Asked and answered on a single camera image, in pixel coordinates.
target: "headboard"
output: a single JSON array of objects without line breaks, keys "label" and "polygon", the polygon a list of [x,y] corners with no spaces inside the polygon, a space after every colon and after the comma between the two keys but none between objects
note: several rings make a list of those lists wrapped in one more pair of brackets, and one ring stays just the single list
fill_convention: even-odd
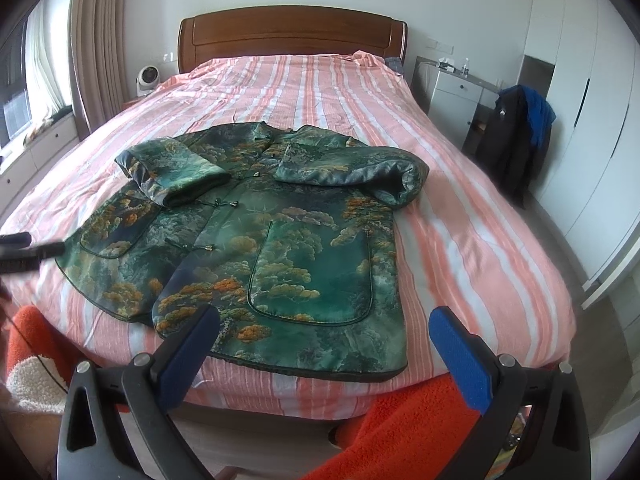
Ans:
[{"label": "headboard", "polygon": [[219,10],[185,18],[178,37],[181,73],[215,57],[353,54],[404,60],[407,26],[387,16],[313,6]]}]

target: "blue gripper pad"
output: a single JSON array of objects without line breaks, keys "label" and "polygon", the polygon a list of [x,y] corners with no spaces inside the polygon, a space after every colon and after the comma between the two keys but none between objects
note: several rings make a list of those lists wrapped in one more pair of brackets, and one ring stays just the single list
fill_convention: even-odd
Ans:
[{"label": "blue gripper pad", "polygon": [[472,335],[448,307],[440,306],[429,316],[429,336],[466,405],[484,415],[493,398],[493,378],[474,351]]},{"label": "blue gripper pad", "polygon": [[216,308],[208,308],[158,377],[161,410],[180,406],[219,333],[220,314]]}]

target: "blue clothing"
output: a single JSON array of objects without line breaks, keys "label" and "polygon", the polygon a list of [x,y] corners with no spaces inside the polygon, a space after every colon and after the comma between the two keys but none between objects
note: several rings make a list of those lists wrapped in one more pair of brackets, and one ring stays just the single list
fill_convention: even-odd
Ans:
[{"label": "blue clothing", "polygon": [[[545,138],[545,132],[551,128],[551,124],[556,120],[556,114],[551,105],[546,102],[546,99],[533,88],[524,85],[518,86],[522,88],[527,99],[527,122],[531,127],[531,145],[540,148]],[[516,87],[502,90],[500,95],[514,88]]]}]

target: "sheer white curtain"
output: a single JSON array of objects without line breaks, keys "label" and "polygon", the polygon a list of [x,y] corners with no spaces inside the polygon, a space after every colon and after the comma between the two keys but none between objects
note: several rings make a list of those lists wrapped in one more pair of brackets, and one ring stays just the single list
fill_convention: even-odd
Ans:
[{"label": "sheer white curtain", "polygon": [[128,100],[124,0],[71,0],[70,79],[78,135],[94,132]]},{"label": "sheer white curtain", "polygon": [[45,8],[40,0],[27,20],[24,69],[31,110],[31,123],[40,124],[64,106],[64,98],[54,77],[45,37]]}]

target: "white fan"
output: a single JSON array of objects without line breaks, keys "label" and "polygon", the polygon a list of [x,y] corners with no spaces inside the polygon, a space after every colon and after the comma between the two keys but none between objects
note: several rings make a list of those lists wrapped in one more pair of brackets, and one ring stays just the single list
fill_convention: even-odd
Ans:
[{"label": "white fan", "polygon": [[151,94],[160,82],[160,73],[153,65],[143,66],[136,78],[138,97]]}]

